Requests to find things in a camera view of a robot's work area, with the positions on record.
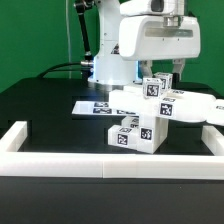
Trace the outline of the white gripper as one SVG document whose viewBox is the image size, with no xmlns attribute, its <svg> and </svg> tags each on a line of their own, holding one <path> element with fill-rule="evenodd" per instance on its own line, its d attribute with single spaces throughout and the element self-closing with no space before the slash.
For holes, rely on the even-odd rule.
<svg viewBox="0 0 224 224">
<path fill-rule="evenodd" d="M 125 60 L 143 60 L 143 77 L 153 77 L 150 60 L 174 59 L 173 82 L 178 83 L 184 59 L 199 55 L 199 24 L 185 15 L 185 6 L 185 0 L 129 0 L 120 5 L 119 53 Z"/>
</svg>

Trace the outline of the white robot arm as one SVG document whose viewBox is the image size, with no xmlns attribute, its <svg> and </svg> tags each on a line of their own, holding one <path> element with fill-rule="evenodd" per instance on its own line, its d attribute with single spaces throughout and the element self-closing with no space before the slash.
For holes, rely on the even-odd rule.
<svg viewBox="0 0 224 224">
<path fill-rule="evenodd" d="M 155 60 L 171 60 L 180 74 L 187 58 L 199 56 L 198 20 L 185 14 L 185 0 L 94 0 L 100 47 L 93 59 L 91 87 L 104 91 L 153 75 Z"/>
</svg>

